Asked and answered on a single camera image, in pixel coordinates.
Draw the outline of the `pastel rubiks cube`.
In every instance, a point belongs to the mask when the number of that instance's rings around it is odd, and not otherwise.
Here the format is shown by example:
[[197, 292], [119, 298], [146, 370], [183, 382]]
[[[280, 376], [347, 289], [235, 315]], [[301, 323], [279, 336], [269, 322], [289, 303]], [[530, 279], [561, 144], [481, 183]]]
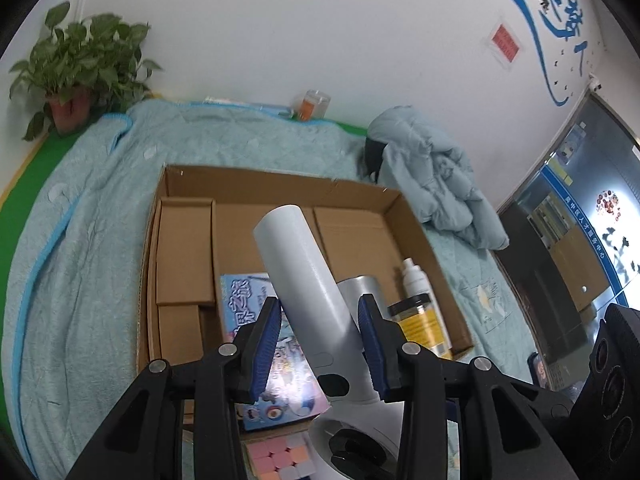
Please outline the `pastel rubiks cube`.
[[247, 442], [245, 452], [255, 479], [310, 479], [317, 472], [302, 432]]

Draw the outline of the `yellow label glass jar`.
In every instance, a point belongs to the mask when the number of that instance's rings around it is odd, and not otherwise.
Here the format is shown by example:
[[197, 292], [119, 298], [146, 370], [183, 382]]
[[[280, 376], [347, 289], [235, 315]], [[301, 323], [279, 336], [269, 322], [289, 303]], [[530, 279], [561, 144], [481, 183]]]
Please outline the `yellow label glass jar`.
[[388, 315], [410, 342], [431, 350], [442, 359], [452, 359], [444, 324], [439, 321], [429, 294], [419, 294], [387, 308]]

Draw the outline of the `colourful cartoon game box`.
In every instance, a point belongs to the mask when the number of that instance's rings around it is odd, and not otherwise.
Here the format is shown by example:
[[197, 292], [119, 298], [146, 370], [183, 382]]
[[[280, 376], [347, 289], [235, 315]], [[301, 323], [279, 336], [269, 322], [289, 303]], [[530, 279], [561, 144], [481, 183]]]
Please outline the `colourful cartoon game box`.
[[[265, 300], [276, 294], [265, 273], [221, 275], [220, 290], [227, 340], [232, 340], [241, 326], [255, 322]], [[265, 391], [255, 403], [236, 407], [242, 428], [251, 432], [297, 424], [328, 408], [329, 402], [284, 316]]]

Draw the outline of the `white handheld device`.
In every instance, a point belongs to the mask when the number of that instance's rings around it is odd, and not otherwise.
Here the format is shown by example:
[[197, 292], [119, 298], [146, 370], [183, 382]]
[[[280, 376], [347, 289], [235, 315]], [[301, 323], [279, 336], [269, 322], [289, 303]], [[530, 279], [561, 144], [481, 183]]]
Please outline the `white handheld device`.
[[308, 429], [316, 453], [349, 479], [393, 479], [402, 407], [374, 390], [359, 330], [303, 211], [269, 211], [254, 229], [265, 269], [329, 401]]

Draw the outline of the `white spray bottle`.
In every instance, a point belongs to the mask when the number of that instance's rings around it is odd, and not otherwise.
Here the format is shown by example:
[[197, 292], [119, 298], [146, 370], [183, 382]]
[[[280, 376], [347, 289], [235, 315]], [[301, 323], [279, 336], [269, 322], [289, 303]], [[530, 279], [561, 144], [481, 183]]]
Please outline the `white spray bottle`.
[[434, 289], [426, 273], [422, 268], [413, 262], [411, 258], [405, 258], [402, 263], [402, 284], [409, 297], [427, 294], [431, 298], [431, 303], [435, 310], [440, 328], [444, 334], [448, 350], [452, 349], [451, 339], [448, 334], [442, 311], [440, 310]]

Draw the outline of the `silver metal tin can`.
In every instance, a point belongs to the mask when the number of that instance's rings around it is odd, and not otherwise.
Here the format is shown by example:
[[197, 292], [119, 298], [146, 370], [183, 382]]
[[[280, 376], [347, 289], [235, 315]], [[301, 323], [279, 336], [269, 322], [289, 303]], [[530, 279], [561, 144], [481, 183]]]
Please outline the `silver metal tin can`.
[[350, 317], [352, 318], [352, 322], [356, 327], [359, 327], [358, 302], [363, 295], [367, 294], [374, 297], [382, 318], [390, 321], [390, 316], [387, 312], [388, 303], [384, 298], [380, 283], [375, 276], [358, 275], [353, 278], [345, 278], [337, 283], [337, 287], [341, 292], [346, 307], [349, 310]]

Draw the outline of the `dark smartphone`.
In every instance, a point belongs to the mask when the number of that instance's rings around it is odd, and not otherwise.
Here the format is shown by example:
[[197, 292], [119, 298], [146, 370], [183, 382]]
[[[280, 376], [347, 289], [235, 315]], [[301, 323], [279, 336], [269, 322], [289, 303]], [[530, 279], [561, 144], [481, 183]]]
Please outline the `dark smartphone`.
[[544, 364], [544, 359], [539, 353], [533, 352], [527, 358], [527, 366], [530, 376], [532, 376], [532, 382], [535, 386], [547, 390], [552, 389], [550, 374], [547, 370], [546, 364]]

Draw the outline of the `glass door with blue stripe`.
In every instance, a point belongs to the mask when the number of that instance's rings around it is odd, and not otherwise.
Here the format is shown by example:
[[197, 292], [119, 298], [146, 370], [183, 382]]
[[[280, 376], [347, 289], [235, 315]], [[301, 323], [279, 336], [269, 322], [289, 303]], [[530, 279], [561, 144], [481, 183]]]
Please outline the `glass door with blue stripe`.
[[498, 260], [547, 362], [585, 347], [609, 304], [638, 308], [639, 144], [594, 94], [500, 219]]

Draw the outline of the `large shallow cardboard box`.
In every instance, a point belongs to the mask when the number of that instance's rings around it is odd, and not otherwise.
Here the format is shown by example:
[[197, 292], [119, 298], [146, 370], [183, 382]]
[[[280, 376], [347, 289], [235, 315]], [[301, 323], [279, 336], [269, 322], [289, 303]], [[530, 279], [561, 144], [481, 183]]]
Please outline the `large shallow cardboard box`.
[[442, 266], [401, 192], [347, 180], [248, 169], [168, 166], [152, 198], [142, 252], [137, 367], [195, 361], [230, 340], [219, 280], [265, 270], [253, 231], [270, 210], [302, 208], [337, 281], [372, 275], [390, 304], [401, 265], [427, 274], [457, 358], [473, 348]]

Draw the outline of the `light blue folded jacket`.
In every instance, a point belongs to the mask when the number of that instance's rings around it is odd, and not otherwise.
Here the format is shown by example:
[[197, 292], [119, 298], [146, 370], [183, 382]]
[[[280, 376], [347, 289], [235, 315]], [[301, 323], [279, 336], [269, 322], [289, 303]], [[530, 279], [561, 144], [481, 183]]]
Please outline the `light blue folded jacket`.
[[404, 194], [421, 223], [454, 233], [477, 249], [509, 246], [464, 149], [415, 108], [395, 106], [374, 118], [363, 160], [368, 177]]

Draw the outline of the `potted green plant red pot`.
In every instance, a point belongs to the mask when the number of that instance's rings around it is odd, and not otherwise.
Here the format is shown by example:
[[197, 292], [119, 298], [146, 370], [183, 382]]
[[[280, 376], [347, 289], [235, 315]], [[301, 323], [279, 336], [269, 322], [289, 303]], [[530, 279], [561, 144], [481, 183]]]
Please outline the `potted green plant red pot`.
[[111, 12], [70, 21], [69, 13], [67, 0], [52, 6], [43, 35], [10, 69], [11, 96], [41, 98], [23, 136], [27, 142], [51, 131], [68, 136], [98, 115], [126, 112], [152, 96], [149, 80], [162, 69], [142, 52], [149, 23], [128, 23]]

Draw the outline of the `red wall notice sign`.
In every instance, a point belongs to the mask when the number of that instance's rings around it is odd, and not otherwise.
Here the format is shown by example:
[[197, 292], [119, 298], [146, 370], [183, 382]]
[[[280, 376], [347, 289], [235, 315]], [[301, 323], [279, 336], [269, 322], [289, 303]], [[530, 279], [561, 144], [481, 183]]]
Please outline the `red wall notice sign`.
[[482, 45], [504, 70], [512, 70], [526, 51], [520, 38], [503, 18], [499, 18], [491, 27]]

